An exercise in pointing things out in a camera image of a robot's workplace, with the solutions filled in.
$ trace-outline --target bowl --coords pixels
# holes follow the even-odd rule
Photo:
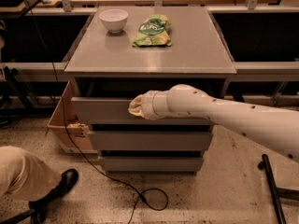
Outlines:
[[[112,33],[122,31],[128,21],[128,13],[121,9],[110,9],[100,13],[99,18],[103,25]]]

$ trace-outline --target khaki trousers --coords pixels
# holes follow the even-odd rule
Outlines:
[[[0,197],[37,201],[61,181],[61,175],[19,147],[0,147]]]

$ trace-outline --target speckled floor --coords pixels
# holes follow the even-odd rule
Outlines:
[[[71,167],[79,171],[71,193],[50,204],[46,223],[128,223],[136,194],[97,173],[79,154],[65,154],[54,134],[46,135],[49,118],[26,118],[0,130],[0,146],[23,147],[59,172]],[[213,133],[197,175],[113,175],[140,191],[159,188],[169,197],[163,211],[138,202],[132,223],[277,223],[265,173],[257,165],[262,154],[268,154],[278,187],[299,189],[299,164],[221,126],[215,126]],[[95,155],[88,158],[96,164]],[[147,197],[153,206],[164,205],[157,192]],[[287,223],[298,223],[299,202],[281,201]],[[0,221],[25,210],[27,202],[0,199]]]

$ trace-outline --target brown box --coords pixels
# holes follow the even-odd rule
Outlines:
[[[78,149],[70,140],[70,138],[83,153],[96,153],[96,150],[93,150],[93,146],[88,136],[88,126],[86,124],[78,123],[75,109],[71,103],[71,99],[74,96],[74,88],[71,82],[68,82],[62,96],[64,100],[64,106],[63,102],[60,100],[50,118],[48,128],[51,129],[61,141],[60,146],[65,153],[79,153]],[[64,110],[65,124],[69,132],[69,136],[66,132],[64,124]]]

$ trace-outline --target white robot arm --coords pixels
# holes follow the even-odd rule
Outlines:
[[[129,112],[145,119],[209,119],[299,162],[299,112],[217,99],[188,85],[137,96]]]

